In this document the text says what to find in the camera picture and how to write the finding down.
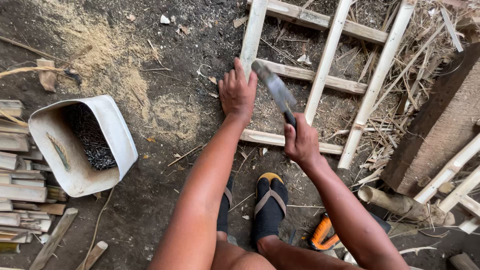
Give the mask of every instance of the bamboo ladder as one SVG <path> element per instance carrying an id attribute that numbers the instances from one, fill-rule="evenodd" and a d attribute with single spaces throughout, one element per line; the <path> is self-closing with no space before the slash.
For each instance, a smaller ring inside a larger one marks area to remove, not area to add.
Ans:
<path id="1" fill-rule="evenodd" d="M 364 94 L 346 145 L 342 147 L 334 144 L 319 143 L 320 152 L 341 154 L 342 156 L 338 167 L 348 169 L 368 117 L 372 112 L 374 102 L 388 73 L 390 63 L 395 56 L 400 40 L 413 13 L 415 2 L 416 0 L 402 0 L 392 30 L 387 34 L 383 31 L 346 20 L 351 0 L 339 0 L 332 23 L 330 23 L 330 17 L 327 15 L 312 12 L 278 0 L 248 0 L 247 9 L 250 9 L 250 14 L 243 36 L 242 51 L 240 54 L 240 61 L 245 72 L 245 77 L 247 80 L 249 79 L 250 72 L 252 71 L 251 64 L 255 60 L 259 60 L 280 76 L 313 81 L 305 108 L 305 118 L 310 125 L 313 122 L 325 86 L 351 94 Z M 297 25 L 317 30 L 330 28 L 317 72 L 256 58 L 265 15 L 274 16 Z M 340 34 L 342 33 L 384 46 L 377 68 L 368 85 L 328 75 Z M 240 139 L 276 146 L 285 145 L 285 137 L 282 135 L 249 129 L 243 131 Z"/>

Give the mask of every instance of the dirt floor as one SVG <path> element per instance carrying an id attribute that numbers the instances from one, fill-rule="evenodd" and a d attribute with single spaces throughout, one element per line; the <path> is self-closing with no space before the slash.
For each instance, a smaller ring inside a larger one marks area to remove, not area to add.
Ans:
<path id="1" fill-rule="evenodd" d="M 304 2 L 291 1 L 299 6 Z M 352 6 L 352 12 L 359 23 L 380 29 L 387 4 L 388 1 L 381 0 L 359 1 Z M 309 7 L 329 15 L 334 14 L 335 8 L 334 0 L 314 1 Z M 161 15 L 170 19 L 169 25 L 160 23 Z M 103 240 L 109 248 L 93 269 L 145 269 L 151 260 L 198 152 L 173 166 L 167 164 L 175 159 L 175 154 L 183 155 L 208 142 L 222 123 L 221 104 L 214 97 L 218 90 L 207 77 L 219 80 L 232 68 L 233 58 L 240 54 L 244 33 L 244 27 L 234 28 L 232 20 L 244 15 L 245 3 L 233 0 L 1 1 L 0 35 L 73 63 L 82 76 L 82 84 L 77 86 L 73 80 L 59 76 L 57 92 L 48 93 L 36 73 L 10 75 L 0 80 L 0 99 L 21 100 L 26 107 L 25 115 L 29 116 L 56 101 L 111 95 L 135 141 L 139 160 L 115 187 L 103 213 L 96 242 Z M 275 43 L 282 25 L 276 18 L 266 17 L 262 35 L 265 42 L 260 42 L 258 57 L 315 70 L 327 32 L 291 25 Z M 186 27 L 185 30 L 179 30 L 180 26 Z M 158 60 L 152 55 L 149 41 L 158 50 Z M 336 59 L 343 57 L 334 61 L 330 74 L 357 81 L 367 55 L 357 39 L 342 36 L 340 42 Z M 312 64 L 292 63 L 270 45 L 293 60 L 305 53 Z M 366 47 L 372 49 L 373 44 L 366 43 Z M 38 58 L 28 50 L 0 42 L 0 71 L 35 66 Z M 56 62 L 57 67 L 63 64 Z M 150 69 L 164 70 L 143 71 Z M 285 81 L 298 101 L 294 110 L 303 111 L 310 87 L 304 81 Z M 362 82 L 368 82 L 368 76 Z M 320 141 L 345 143 L 346 135 L 325 139 L 349 128 L 360 98 L 331 89 L 324 91 L 313 122 Z M 282 118 L 263 85 L 257 90 L 255 106 L 248 128 L 281 134 Z M 268 149 L 264 156 L 259 154 L 260 147 Z M 242 151 L 248 158 L 240 168 Z M 370 174 L 365 170 L 359 173 L 358 169 L 368 154 L 368 151 L 360 153 L 349 172 L 339 173 L 347 185 Z M 281 147 L 239 142 L 235 157 L 234 205 L 254 192 L 255 181 L 263 172 L 276 172 L 286 180 L 289 204 L 322 205 L 313 184 L 289 162 Z M 336 168 L 339 156 L 326 157 L 332 168 Z M 75 269 L 80 264 L 107 197 L 108 191 L 102 192 L 98 200 L 94 196 L 70 198 L 68 207 L 78 208 L 79 214 L 55 251 L 56 258 L 52 257 L 45 269 Z M 251 196 L 229 215 L 229 234 L 247 250 L 253 250 L 250 244 L 253 209 L 254 196 Z M 280 238 L 287 241 L 296 229 L 293 244 L 307 247 L 306 239 L 323 211 L 289 207 L 280 226 Z M 380 217 L 385 214 L 380 209 L 372 211 Z M 431 234 L 445 231 L 438 229 Z M 479 259 L 478 240 L 478 235 L 468 236 L 454 230 L 441 239 L 422 234 L 392 239 L 399 250 L 441 241 L 435 245 L 437 250 L 404 255 L 409 265 L 422 269 L 446 269 L 447 258 L 461 251 Z M 37 240 L 23 244 L 18 255 L 1 255 L 0 266 L 27 269 L 41 247 Z M 344 253 L 342 249 L 336 252 L 339 256 Z"/>

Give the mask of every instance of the white bucket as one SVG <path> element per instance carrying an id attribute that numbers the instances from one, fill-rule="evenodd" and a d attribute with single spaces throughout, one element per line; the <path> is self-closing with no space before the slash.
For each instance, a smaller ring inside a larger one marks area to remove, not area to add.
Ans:
<path id="1" fill-rule="evenodd" d="M 82 142 L 73 132 L 70 124 L 65 122 L 61 111 L 61 108 L 76 103 L 84 103 L 92 110 L 117 162 L 116 167 L 100 171 L 88 161 Z M 117 104 L 108 95 L 54 103 L 34 112 L 28 123 L 30 133 L 55 178 L 72 197 L 85 196 L 112 188 L 122 180 L 138 158 L 127 124 Z M 69 160 L 68 170 L 47 134 L 64 147 L 64 154 Z"/>

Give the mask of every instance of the foot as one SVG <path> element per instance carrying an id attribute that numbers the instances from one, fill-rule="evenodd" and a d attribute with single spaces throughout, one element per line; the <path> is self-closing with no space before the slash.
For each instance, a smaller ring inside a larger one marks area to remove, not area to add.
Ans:
<path id="1" fill-rule="evenodd" d="M 285 205 L 288 203 L 288 191 L 285 185 L 278 178 L 273 178 L 269 183 L 268 179 L 263 177 L 257 182 L 257 204 L 269 191 L 269 187 L 280 196 Z M 269 197 L 255 216 L 252 233 L 254 246 L 257 246 L 258 240 L 262 237 L 269 235 L 278 237 L 278 225 L 284 217 L 285 214 L 277 200 L 272 196 Z"/>
<path id="2" fill-rule="evenodd" d="M 227 182 L 227 188 L 232 192 L 233 188 L 233 178 L 229 177 Z M 218 210 L 218 217 L 216 219 L 216 231 L 217 234 L 219 232 L 224 232 L 225 235 L 228 234 L 228 210 L 230 209 L 230 202 L 228 200 L 227 195 L 224 193 L 222 196 L 222 201 L 220 203 L 220 209 Z"/>

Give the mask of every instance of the pile of bamboo pieces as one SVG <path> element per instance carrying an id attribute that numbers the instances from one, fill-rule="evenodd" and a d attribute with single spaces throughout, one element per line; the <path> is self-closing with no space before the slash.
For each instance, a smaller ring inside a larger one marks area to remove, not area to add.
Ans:
<path id="1" fill-rule="evenodd" d="M 20 251 L 34 234 L 47 233 L 56 215 L 63 215 L 66 192 L 46 185 L 51 169 L 29 136 L 28 124 L 18 120 L 19 100 L 0 100 L 0 253 Z"/>

